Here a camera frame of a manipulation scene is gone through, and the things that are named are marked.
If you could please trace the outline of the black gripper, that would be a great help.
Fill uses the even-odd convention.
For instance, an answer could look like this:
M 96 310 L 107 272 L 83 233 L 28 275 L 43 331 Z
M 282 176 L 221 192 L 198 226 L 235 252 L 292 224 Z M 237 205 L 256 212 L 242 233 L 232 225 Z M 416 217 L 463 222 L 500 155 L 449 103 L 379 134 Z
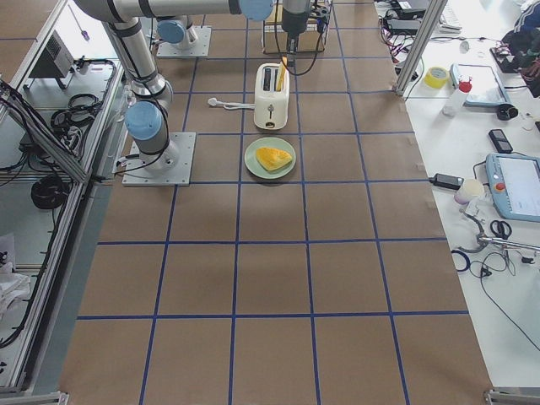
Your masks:
M 288 68 L 294 67 L 294 53 L 297 50 L 300 35 L 307 28 L 310 13 L 310 0 L 283 0 L 282 2 L 282 29 L 287 33 Z

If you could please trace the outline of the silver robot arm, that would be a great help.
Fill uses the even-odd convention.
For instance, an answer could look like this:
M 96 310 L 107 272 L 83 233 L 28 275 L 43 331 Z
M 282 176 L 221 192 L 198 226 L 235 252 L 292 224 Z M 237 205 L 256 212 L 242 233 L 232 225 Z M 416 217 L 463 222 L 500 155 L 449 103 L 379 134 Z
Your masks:
M 159 38 L 178 49 L 186 50 L 195 46 L 197 34 L 193 30 L 193 20 L 189 15 L 157 19 Z
M 137 101 L 127 110 L 126 127 L 138 146 L 141 164 L 122 172 L 167 171 L 176 164 L 177 147 L 170 140 L 168 110 L 172 88 L 157 68 L 140 19 L 174 22 L 193 14 L 233 14 L 263 21 L 276 10 L 274 1 L 77 1 L 89 17 L 99 20 L 131 80 Z

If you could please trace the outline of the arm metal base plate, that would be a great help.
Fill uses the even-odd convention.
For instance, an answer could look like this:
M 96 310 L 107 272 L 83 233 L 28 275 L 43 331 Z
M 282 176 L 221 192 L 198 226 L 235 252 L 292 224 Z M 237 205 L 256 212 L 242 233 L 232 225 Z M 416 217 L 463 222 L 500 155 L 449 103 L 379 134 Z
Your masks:
M 140 154 L 132 141 L 131 154 L 139 154 L 127 161 L 122 177 L 123 186 L 188 186 L 192 173 L 192 161 L 197 134 L 194 132 L 171 132 L 168 148 L 159 159 Z
M 160 58 L 206 57 L 209 53 L 212 28 L 192 25 L 186 28 L 178 21 L 161 21 L 158 26 Z

